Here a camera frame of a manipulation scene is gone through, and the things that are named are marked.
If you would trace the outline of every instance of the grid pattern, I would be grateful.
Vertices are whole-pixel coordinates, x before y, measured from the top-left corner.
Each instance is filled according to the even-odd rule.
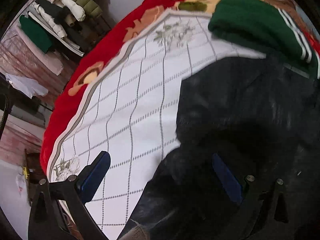
[[[110,153],[111,167],[86,204],[110,240],[121,233],[158,164],[180,145],[175,130],[181,80],[224,57],[265,57],[212,37],[209,20],[170,15],[139,39],[125,62],[101,80],[81,121],[62,143],[55,165],[77,158],[79,171],[100,151]],[[170,50],[159,46],[156,31],[178,21],[193,27],[188,44]],[[56,179],[54,172],[51,178]]]

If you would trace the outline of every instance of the white jacket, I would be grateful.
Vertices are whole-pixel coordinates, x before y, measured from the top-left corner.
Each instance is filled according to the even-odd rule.
[[[67,36],[64,28],[60,24],[56,24],[53,18],[49,14],[47,14],[39,4],[34,3],[33,7],[36,9],[38,13],[40,13],[41,17],[51,26],[51,28],[59,36],[59,38]]]
[[[80,5],[77,5],[73,0],[61,0],[61,2],[70,9],[71,13],[79,22],[84,20],[84,9]]]

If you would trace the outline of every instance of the red blanket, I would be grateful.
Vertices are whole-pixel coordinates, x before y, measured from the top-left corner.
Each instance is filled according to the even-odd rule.
[[[143,3],[128,14],[121,22],[119,22],[106,35],[97,46],[81,61],[72,75],[70,81],[65,87],[65,90],[57,98],[55,102],[55,109],[50,117],[48,128],[44,133],[43,144],[40,154],[40,164],[46,173],[48,161],[53,150],[53,145],[58,136],[67,128],[71,118],[76,114],[84,90],[87,85],[84,85],[76,95],[69,96],[68,90],[73,87],[77,78],[91,65],[98,61],[103,61],[105,64],[112,59],[123,45],[123,38],[126,34],[127,27],[134,27],[133,21],[140,19],[145,10],[153,8],[158,5],[163,5],[164,8],[171,7],[176,1],[184,0],[144,0]]]

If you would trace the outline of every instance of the green cloth with white stripes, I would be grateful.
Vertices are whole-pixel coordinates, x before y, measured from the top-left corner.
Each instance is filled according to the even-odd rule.
[[[318,53],[284,10],[260,0],[221,0],[208,29],[218,38],[277,55],[304,76],[319,78]]]

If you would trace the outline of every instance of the blue gripper pad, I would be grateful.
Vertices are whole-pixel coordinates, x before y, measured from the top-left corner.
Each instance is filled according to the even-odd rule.
[[[106,151],[101,151],[90,164],[91,172],[80,186],[80,199],[83,204],[90,202],[110,168],[111,158]]]
[[[212,167],[230,200],[240,205],[243,200],[242,186],[217,153],[212,155]]]

